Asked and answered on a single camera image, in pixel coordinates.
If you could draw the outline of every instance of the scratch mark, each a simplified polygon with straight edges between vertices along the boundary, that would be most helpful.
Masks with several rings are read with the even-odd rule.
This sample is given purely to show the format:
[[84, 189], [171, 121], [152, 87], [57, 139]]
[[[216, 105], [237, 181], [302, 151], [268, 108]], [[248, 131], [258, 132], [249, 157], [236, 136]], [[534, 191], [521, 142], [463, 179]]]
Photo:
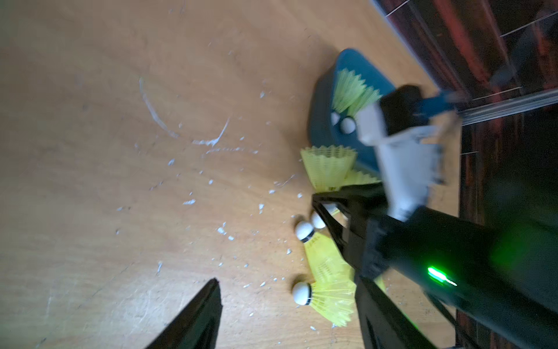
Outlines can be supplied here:
[[223, 127], [223, 130], [221, 131], [221, 134], [219, 135], [219, 137], [215, 138], [214, 140], [210, 140], [210, 141], [192, 141], [193, 144], [198, 144], [198, 145], [210, 145], [212, 148], [219, 142], [219, 140], [221, 139], [221, 137], [223, 136], [223, 134], [225, 133], [225, 130], [227, 129], [227, 126], [229, 126], [229, 121], [230, 118], [227, 119], [227, 122], [225, 123], [225, 127]]
[[157, 112], [155, 111], [155, 108], [153, 108], [153, 106], [151, 105], [151, 103], [149, 102], [149, 99], [147, 99], [147, 95], [145, 94], [145, 92], [143, 91], [143, 78], [139, 79], [139, 92], [141, 93], [141, 97], [143, 99], [143, 102], [145, 103], [145, 105], [147, 106], [147, 109], [149, 109], [149, 112], [151, 114], [151, 117], [153, 118], [153, 120], [159, 125], [161, 126], [161, 128], [165, 131], [167, 131], [167, 133], [169, 134], [169, 136], [173, 137], [173, 138], [178, 138], [178, 134], [172, 132], [171, 130], [169, 130], [169, 128], [167, 127], [167, 125], [165, 125], [165, 123], [163, 122], [163, 120], [161, 120], [159, 118], [159, 115], [157, 115]]

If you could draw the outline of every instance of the white plastic part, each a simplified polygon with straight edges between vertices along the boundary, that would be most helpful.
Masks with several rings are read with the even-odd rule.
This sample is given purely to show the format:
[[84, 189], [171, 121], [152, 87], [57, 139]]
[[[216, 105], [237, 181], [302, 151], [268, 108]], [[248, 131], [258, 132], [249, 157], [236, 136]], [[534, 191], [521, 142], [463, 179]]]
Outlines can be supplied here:
[[426, 204], [429, 185], [437, 177], [438, 145], [420, 142], [437, 128], [411, 127], [388, 137], [379, 103], [363, 108], [356, 119], [358, 140], [374, 146], [388, 199], [388, 215], [406, 221], [417, 207]]
[[337, 125], [341, 117], [336, 112], [331, 112], [331, 124], [333, 126]]
[[320, 215], [316, 211], [312, 212], [312, 215], [310, 216], [310, 222], [312, 222], [312, 225], [316, 229], [325, 228], [325, 222], [321, 219]]
[[292, 288], [292, 298], [298, 305], [306, 305], [310, 298], [310, 284], [298, 283]]
[[349, 133], [353, 133], [357, 129], [357, 124], [354, 122], [354, 119], [351, 117], [346, 117], [341, 121], [341, 132], [348, 135]]
[[307, 221], [301, 221], [295, 227], [295, 234], [299, 240], [304, 240], [312, 231], [314, 227]]

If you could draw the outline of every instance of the black band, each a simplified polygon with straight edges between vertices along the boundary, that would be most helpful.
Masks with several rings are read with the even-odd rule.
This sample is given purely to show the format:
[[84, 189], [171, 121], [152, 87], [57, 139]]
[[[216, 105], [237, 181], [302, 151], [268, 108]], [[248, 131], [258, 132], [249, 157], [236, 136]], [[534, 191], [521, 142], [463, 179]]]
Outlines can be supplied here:
[[310, 239], [312, 238], [312, 236], [314, 236], [314, 233], [315, 233], [315, 232], [316, 232], [316, 231], [315, 231], [314, 229], [312, 229], [312, 231], [310, 232], [310, 234], [308, 234], [307, 237], [303, 238], [303, 239], [300, 240], [300, 241], [302, 241], [302, 243], [307, 242], [308, 240], [310, 240]]
[[308, 290], [308, 301], [306, 302], [305, 305], [309, 305], [310, 302], [312, 301], [312, 286], [310, 286], [310, 284], [308, 284], [308, 289], [309, 289]]

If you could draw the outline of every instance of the black cable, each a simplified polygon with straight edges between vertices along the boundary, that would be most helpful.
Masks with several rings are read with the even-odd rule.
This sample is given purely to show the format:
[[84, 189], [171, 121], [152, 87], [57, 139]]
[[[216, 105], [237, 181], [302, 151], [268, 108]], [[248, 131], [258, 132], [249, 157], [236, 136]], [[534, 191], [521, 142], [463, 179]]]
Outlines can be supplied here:
[[434, 297], [431, 294], [425, 293], [426, 297], [432, 303], [432, 305], [438, 309], [438, 311], [448, 320], [454, 327], [455, 330], [462, 336], [462, 338], [470, 344], [473, 349], [482, 349], [466, 332], [463, 328], [457, 323], [457, 320], [451, 316], [450, 312], [446, 309], [446, 307], [438, 300], [438, 298]]

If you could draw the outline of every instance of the plastic shuttlecock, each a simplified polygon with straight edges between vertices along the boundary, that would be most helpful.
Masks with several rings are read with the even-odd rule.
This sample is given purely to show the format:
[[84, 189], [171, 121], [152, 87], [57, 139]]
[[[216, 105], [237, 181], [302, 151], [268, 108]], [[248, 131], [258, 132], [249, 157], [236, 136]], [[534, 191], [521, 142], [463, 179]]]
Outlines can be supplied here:
[[292, 297], [299, 305], [309, 305], [337, 326], [347, 326], [354, 312], [356, 285], [350, 280], [341, 282], [298, 283]]
[[347, 110], [347, 115], [354, 117], [357, 113], [364, 107], [379, 100], [382, 97], [380, 90], [374, 90], [373, 87], [368, 87], [364, 92], [357, 98], [354, 103], [349, 105], [349, 110]]
[[381, 181], [376, 178], [372, 177], [367, 173], [362, 173], [360, 171], [356, 172], [355, 170], [350, 170], [347, 173], [347, 177], [343, 181], [343, 186], [345, 185], [364, 185], [364, 184], [373, 184], [373, 183], [380, 183]]
[[345, 262], [331, 238], [316, 232], [307, 221], [298, 223], [295, 233], [304, 243], [306, 258], [316, 281], [353, 280], [353, 268]]
[[360, 75], [356, 75], [354, 70], [343, 69], [337, 73], [337, 82], [333, 91], [333, 110], [343, 113], [351, 104], [364, 93], [366, 85]]
[[357, 159], [357, 152], [343, 146], [312, 147], [300, 151], [308, 177], [316, 192], [332, 192], [343, 185]]

